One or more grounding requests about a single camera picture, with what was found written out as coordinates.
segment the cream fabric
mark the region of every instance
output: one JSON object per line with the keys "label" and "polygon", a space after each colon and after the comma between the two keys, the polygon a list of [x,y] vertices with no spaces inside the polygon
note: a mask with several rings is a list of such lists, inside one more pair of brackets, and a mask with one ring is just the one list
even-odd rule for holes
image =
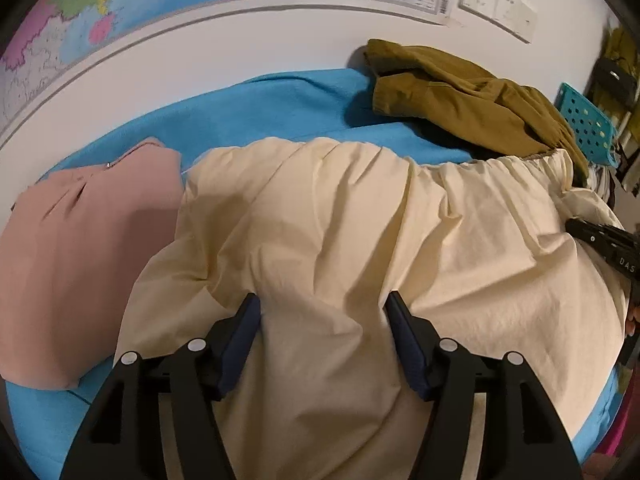
{"label": "cream fabric", "polygon": [[173,352],[253,291],[262,327],[215,408],[238,478],[403,479],[430,405],[382,312],[397,289],[472,352],[522,352],[574,436],[620,350],[628,285],[564,232],[570,216],[620,225],[572,177],[563,150],[437,167],[331,139],[213,150],[133,288],[117,355]]}

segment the teal plastic basket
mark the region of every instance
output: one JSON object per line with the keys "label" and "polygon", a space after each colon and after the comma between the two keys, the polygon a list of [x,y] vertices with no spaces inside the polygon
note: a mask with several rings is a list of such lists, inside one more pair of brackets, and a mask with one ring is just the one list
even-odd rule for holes
{"label": "teal plastic basket", "polygon": [[613,154],[616,129],[591,101],[567,83],[562,83],[556,108],[574,131],[575,139],[589,162],[618,167]]}

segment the blue fabric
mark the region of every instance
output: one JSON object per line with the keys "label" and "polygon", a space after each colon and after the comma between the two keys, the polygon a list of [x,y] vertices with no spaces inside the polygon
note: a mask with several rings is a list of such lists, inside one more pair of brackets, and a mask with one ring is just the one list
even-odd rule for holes
{"label": "blue fabric", "polygon": [[622,405],[623,394],[618,392],[618,368],[615,367],[609,375],[609,380],[605,385],[591,414],[580,428],[580,431],[573,439],[575,454],[580,463],[587,460],[588,456],[595,451],[598,444],[609,431],[613,420],[618,414]]}
{"label": "blue fabric", "polygon": [[[183,170],[211,148],[244,146],[269,136],[372,142],[419,164],[486,158],[481,148],[428,121],[403,123],[375,115],[371,100],[370,78],[355,70],[257,77],[132,120],[70,155],[52,171],[111,162],[147,137],[180,152]],[[93,400],[109,371],[110,362],[98,365],[71,392],[31,390],[7,383],[20,447],[41,480],[59,478],[87,402]]]}

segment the silver screw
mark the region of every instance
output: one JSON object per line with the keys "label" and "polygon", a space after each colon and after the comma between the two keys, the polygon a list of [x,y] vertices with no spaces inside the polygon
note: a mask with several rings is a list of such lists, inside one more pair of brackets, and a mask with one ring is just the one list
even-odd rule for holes
{"label": "silver screw", "polygon": [[509,361],[512,365],[520,366],[524,362],[524,357],[517,352],[509,352],[507,354],[507,361]]}
{"label": "silver screw", "polygon": [[455,352],[458,349],[458,343],[447,337],[440,341],[440,348],[445,352]]}
{"label": "silver screw", "polygon": [[120,362],[124,365],[132,365],[138,360],[138,354],[135,352],[127,352],[120,358]]}
{"label": "silver screw", "polygon": [[189,341],[187,348],[192,352],[199,352],[200,350],[204,350],[204,347],[207,345],[207,342],[204,339],[192,339]]}

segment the wall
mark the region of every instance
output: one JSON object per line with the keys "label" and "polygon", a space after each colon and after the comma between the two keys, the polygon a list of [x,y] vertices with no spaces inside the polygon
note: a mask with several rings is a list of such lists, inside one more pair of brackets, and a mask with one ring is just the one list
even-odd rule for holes
{"label": "wall", "polygon": [[583,89],[608,13],[602,0],[525,0],[539,16],[534,40],[525,44],[457,8],[447,26],[348,7],[362,0],[238,11],[276,1],[236,0],[169,16],[71,66],[0,138],[6,141],[0,149],[0,225],[26,186],[132,118],[264,73],[353,64],[353,52],[369,38],[447,50],[497,76],[536,86],[550,99],[563,81]]}

